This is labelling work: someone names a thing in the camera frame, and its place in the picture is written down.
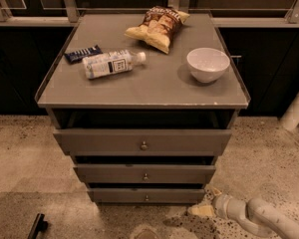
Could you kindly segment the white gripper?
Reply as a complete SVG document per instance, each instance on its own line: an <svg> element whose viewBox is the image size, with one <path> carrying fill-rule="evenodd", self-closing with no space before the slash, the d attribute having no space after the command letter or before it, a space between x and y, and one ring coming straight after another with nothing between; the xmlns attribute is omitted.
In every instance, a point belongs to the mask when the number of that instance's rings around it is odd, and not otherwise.
<svg viewBox="0 0 299 239"><path fill-rule="evenodd" d="M217 217L222 219L231 219L237 223L243 223L247 220L246 202L239 200L212 187L211 192L216 196L212 200L211 205L193 205L188 208L188 212L192 215L200 217Z"/></svg>

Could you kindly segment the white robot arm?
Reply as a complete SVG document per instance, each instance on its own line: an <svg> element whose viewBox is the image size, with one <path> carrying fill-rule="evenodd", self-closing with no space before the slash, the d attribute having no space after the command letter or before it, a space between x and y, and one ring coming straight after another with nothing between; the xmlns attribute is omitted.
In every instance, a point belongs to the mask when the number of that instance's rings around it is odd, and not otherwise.
<svg viewBox="0 0 299 239"><path fill-rule="evenodd" d="M209 205L196 204L188 208L195 216L218 217L235 221L243 230L268 238L276 233L282 239L299 239L299 224L279 212L261 198L237 199L212 187Z"/></svg>

